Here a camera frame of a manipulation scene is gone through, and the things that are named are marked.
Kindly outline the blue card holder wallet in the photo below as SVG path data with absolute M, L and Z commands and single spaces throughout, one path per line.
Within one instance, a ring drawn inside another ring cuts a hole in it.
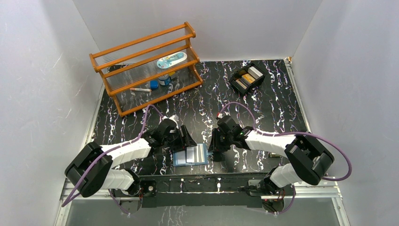
M 173 166 L 205 165 L 210 154 L 205 144 L 187 147 L 184 151 L 173 153 Z

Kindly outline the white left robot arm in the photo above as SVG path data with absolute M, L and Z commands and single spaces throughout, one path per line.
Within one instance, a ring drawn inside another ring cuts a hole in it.
M 140 177 L 131 170 L 115 169 L 123 163 L 146 158 L 151 152 L 169 148 L 173 152 L 196 147 L 185 125 L 177 124 L 178 117 L 164 116 L 154 129 L 138 139 L 114 145 L 86 144 L 65 169 L 65 176 L 76 186 L 79 194 L 90 197 L 101 189 L 117 189 L 129 196 L 142 190 Z

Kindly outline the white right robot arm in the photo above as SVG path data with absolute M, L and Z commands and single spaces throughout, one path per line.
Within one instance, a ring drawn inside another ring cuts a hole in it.
M 309 134 L 263 136 L 250 126 L 242 128 L 226 115 L 218 119 L 217 128 L 212 130 L 208 150 L 213 155 L 219 155 L 232 145 L 274 153 L 289 161 L 288 164 L 273 168 L 264 179 L 249 180 L 246 186 L 238 189 L 251 196 L 277 195 L 285 186 L 298 182 L 318 185 L 335 160 L 322 143 Z

